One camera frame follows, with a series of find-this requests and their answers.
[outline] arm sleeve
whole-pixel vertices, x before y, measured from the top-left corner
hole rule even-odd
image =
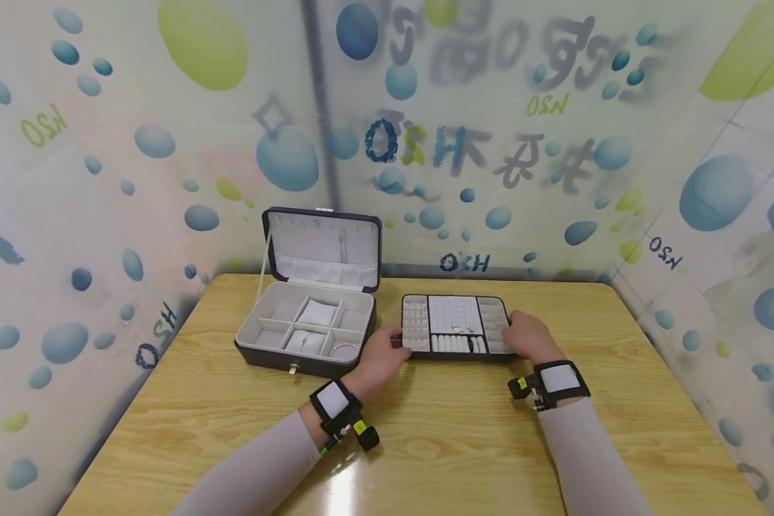
[[[568,516],[650,516],[590,398],[539,413]]]
[[[266,516],[321,456],[298,411],[209,470],[171,516]]]

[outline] wooden table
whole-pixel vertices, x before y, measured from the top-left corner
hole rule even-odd
[[[234,349],[257,279],[213,281],[62,516],[165,515],[207,469],[323,383],[247,365]],[[499,295],[508,310],[543,319],[585,375],[656,516],[765,515],[610,288],[385,278],[381,325],[400,320],[410,292]],[[345,439],[277,514],[564,515],[538,420],[509,400],[506,382],[521,367],[410,360],[365,408],[381,435],[377,451],[365,455]]]

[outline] hand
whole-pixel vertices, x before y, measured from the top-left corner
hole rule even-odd
[[[393,348],[391,338],[401,335],[401,325],[381,328],[370,336],[361,349],[358,365],[342,378],[344,385],[361,403],[366,401],[398,373],[410,358],[410,348]]]
[[[565,353],[556,345],[550,330],[538,317],[513,310],[511,326],[502,330],[507,347],[520,357],[530,359],[534,366],[565,360]]]

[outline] jewelry box lid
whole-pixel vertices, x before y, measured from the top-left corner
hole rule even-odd
[[[278,281],[356,292],[378,289],[378,217],[273,206],[263,212],[262,222],[269,270]]]

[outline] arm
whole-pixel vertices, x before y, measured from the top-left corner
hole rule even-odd
[[[373,333],[361,350],[359,365],[342,378],[361,403],[386,385],[409,358],[408,348],[391,345],[391,337],[399,333],[398,325]],[[310,473],[321,457],[318,450],[328,440],[320,415],[308,401],[210,469],[171,516],[272,514]]]
[[[547,326],[513,311],[505,342],[533,365],[565,360]],[[539,413],[559,474],[568,516],[650,516],[653,512],[622,462],[589,398],[568,398]]]

